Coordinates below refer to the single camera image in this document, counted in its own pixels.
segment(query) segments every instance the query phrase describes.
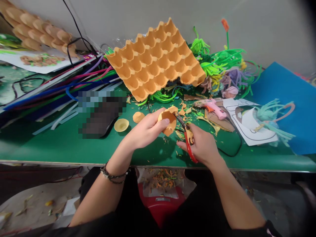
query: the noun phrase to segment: beaded bracelet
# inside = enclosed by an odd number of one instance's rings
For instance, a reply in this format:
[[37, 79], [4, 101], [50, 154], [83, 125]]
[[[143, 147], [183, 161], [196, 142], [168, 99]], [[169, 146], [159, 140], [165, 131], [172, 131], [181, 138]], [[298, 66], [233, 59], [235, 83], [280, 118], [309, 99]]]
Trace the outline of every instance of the beaded bracelet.
[[114, 183], [114, 184], [122, 184], [122, 183], [124, 183], [124, 181], [116, 182], [116, 181], [114, 181], [114, 180], [112, 180], [112, 179], [121, 178], [121, 177], [123, 177], [124, 175], [127, 175], [127, 174], [131, 171], [131, 168], [128, 168], [128, 170], [127, 170], [124, 174], [115, 176], [115, 175], [110, 175], [109, 172], [107, 172], [107, 170], [106, 170], [106, 165], [107, 165], [107, 164], [108, 164], [108, 162], [107, 162], [103, 167], [100, 168], [101, 173], [102, 173], [105, 177], [107, 177], [107, 178], [108, 178], [112, 183]]

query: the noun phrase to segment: white wall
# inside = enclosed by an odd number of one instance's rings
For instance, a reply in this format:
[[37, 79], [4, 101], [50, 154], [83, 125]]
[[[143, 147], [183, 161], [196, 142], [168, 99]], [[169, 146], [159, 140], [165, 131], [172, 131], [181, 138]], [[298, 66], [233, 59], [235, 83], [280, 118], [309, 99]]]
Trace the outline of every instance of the white wall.
[[[49, 19], [79, 36], [62, 0], [13, 0], [17, 6]], [[200, 37], [211, 52], [223, 49], [229, 23], [230, 48], [243, 48], [246, 60], [267, 67], [277, 61], [303, 75], [316, 71], [315, 38], [306, 12], [296, 0], [66, 0], [84, 35], [113, 45], [117, 37], [134, 38], [172, 17], [187, 42]]]

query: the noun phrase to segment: orange egg carton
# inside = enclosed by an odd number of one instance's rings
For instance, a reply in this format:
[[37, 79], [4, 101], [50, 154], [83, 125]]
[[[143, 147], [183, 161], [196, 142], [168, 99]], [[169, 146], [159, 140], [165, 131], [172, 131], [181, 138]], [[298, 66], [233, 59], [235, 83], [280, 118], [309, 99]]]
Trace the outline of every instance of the orange egg carton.
[[[22, 40], [22, 47], [43, 51], [41, 45], [45, 44], [67, 54], [67, 45], [71, 42], [70, 33], [17, 8], [8, 0], [0, 0], [0, 13], [13, 26], [12, 32]], [[78, 57], [74, 44], [71, 44], [68, 50], [71, 57]]]
[[171, 18], [167, 23], [160, 21], [156, 29], [150, 27], [146, 37], [138, 34], [135, 43], [127, 40], [123, 48], [116, 47], [107, 59], [137, 101], [178, 77], [195, 87], [206, 78]]

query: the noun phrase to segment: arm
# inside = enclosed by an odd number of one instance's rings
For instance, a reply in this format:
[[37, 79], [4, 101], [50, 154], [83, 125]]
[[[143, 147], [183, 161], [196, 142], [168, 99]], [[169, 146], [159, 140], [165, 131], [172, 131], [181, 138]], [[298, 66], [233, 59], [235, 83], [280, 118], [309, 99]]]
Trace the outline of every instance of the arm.
[[[190, 124], [190, 129], [195, 141], [192, 152], [212, 172], [229, 226], [232, 229], [263, 227], [266, 221], [229, 171], [218, 153], [214, 137], [194, 124]], [[177, 145], [187, 151], [184, 142]]]
[[[164, 110], [165, 108], [161, 108], [148, 114], [125, 136], [106, 166], [110, 175], [121, 175], [126, 172], [133, 152], [152, 143], [167, 127], [169, 119], [157, 122], [159, 114]], [[120, 182], [124, 179], [125, 176], [115, 181]], [[123, 185], [114, 184], [100, 174], [79, 205], [69, 227], [93, 221], [115, 211], [121, 198]]]

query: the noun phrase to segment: pink hot glue gun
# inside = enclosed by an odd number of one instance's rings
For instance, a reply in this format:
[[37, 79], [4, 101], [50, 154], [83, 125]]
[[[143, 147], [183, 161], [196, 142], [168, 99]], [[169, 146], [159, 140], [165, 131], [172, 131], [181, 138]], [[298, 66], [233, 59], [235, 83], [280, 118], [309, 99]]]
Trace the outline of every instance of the pink hot glue gun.
[[206, 107], [208, 112], [214, 111], [219, 120], [227, 117], [227, 114], [216, 105], [216, 100], [214, 99], [199, 100], [194, 105], [200, 108]]

